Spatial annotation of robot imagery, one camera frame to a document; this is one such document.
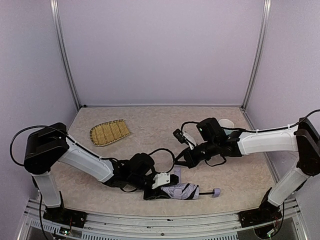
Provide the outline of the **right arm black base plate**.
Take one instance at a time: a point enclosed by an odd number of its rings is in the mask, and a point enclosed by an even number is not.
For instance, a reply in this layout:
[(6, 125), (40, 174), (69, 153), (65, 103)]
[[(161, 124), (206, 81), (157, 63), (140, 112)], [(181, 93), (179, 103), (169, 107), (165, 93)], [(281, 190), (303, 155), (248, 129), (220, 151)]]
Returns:
[(276, 208), (255, 208), (238, 213), (242, 228), (260, 225), (282, 218), (279, 207)]

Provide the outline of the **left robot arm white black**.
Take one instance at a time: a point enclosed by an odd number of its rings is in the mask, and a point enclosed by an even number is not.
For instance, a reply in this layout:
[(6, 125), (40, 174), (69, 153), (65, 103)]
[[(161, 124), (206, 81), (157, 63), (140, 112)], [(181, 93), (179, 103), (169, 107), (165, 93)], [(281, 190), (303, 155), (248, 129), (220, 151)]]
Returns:
[(131, 159), (101, 157), (75, 141), (58, 122), (39, 126), (27, 138), (24, 168), (32, 175), (47, 208), (59, 208), (63, 198), (51, 168), (57, 162), (72, 166), (110, 188), (131, 186), (138, 190), (154, 190), (171, 183), (166, 172), (157, 172), (154, 160), (147, 153)]

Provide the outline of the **lilac umbrella with black lining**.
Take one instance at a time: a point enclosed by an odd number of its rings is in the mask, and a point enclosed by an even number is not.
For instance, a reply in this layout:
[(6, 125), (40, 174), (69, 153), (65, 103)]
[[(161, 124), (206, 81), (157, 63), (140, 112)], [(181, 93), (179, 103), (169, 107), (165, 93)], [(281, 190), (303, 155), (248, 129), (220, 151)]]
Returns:
[(196, 200), (201, 196), (217, 198), (221, 194), (220, 188), (214, 188), (210, 192), (200, 192), (200, 187), (193, 183), (181, 183), (181, 167), (174, 166), (173, 174), (178, 177), (178, 183), (170, 186), (161, 186), (160, 189), (175, 200)]

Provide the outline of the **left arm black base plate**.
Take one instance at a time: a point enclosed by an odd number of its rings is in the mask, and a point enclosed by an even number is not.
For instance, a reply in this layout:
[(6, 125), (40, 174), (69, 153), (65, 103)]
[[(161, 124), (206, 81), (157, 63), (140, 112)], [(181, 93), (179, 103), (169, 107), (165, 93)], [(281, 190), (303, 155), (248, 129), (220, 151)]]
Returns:
[(87, 213), (62, 207), (46, 208), (43, 218), (54, 223), (82, 229), (87, 219)]

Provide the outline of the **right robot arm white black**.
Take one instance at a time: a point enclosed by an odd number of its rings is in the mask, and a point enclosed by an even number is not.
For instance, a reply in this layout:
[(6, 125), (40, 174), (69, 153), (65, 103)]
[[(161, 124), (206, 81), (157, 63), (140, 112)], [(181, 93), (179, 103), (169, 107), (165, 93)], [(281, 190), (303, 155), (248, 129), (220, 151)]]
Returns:
[(298, 161), (284, 177), (264, 196), (259, 211), (277, 211), (279, 206), (310, 177), (320, 173), (320, 135), (307, 117), (300, 118), (295, 124), (265, 130), (247, 130), (222, 127), (216, 118), (207, 118), (196, 123), (203, 143), (196, 144), (193, 139), (178, 128), (174, 137), (189, 147), (176, 160), (177, 165), (196, 167), (199, 162), (214, 156), (242, 157), (264, 152), (297, 152)]

